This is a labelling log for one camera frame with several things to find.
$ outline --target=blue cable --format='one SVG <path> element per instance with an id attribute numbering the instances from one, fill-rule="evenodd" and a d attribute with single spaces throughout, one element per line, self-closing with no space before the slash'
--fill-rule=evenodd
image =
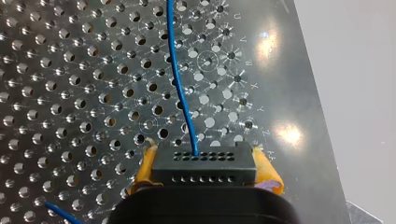
<path id="1" fill-rule="evenodd" d="M 189 104 L 187 103 L 186 97 L 183 93 L 183 88 L 180 79 L 180 73 L 178 72 L 177 67 L 177 55 L 175 48 L 175 30 L 174 30 L 174 12 L 173 12 L 173 0 L 166 0 L 166 20 L 167 20 L 167 28 L 168 28 L 168 45 L 169 45 L 169 53 L 172 61 L 172 71 L 174 74 L 175 82 L 176 82 L 176 90 L 178 98 L 180 99 L 180 103 L 183 109 L 184 118 L 187 123 L 187 127 L 189 128 L 189 135 L 192 147 L 192 155 L 198 156 L 198 144 L 196 140 L 194 123 L 192 122 Z"/>
<path id="2" fill-rule="evenodd" d="M 66 213 L 64 210 L 60 209 L 53 203 L 45 203 L 46 208 L 52 210 L 54 213 L 56 213 L 58 216 L 66 219 L 68 222 L 72 224 L 82 224 L 81 221 L 78 221 L 75 219 L 72 215 Z"/>

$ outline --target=metal surface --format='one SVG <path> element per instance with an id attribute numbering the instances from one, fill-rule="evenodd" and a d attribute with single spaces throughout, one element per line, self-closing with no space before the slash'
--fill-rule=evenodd
<path id="1" fill-rule="evenodd" d="M 379 218 L 368 213 L 356 204 L 346 201 L 347 211 L 349 213 L 351 224 L 383 224 Z"/>
<path id="2" fill-rule="evenodd" d="M 188 145 L 164 1 L 3 0 L 0 220 L 106 223 L 145 137 Z M 303 223 L 349 217 L 291 0 L 177 1 L 179 66 L 201 145 L 268 153 Z"/>
<path id="3" fill-rule="evenodd" d="M 244 186 L 256 179 L 256 164 L 247 142 L 236 147 L 200 147 L 200 156 L 191 147 L 171 147 L 161 143 L 152 165 L 152 179 L 165 186 Z"/>

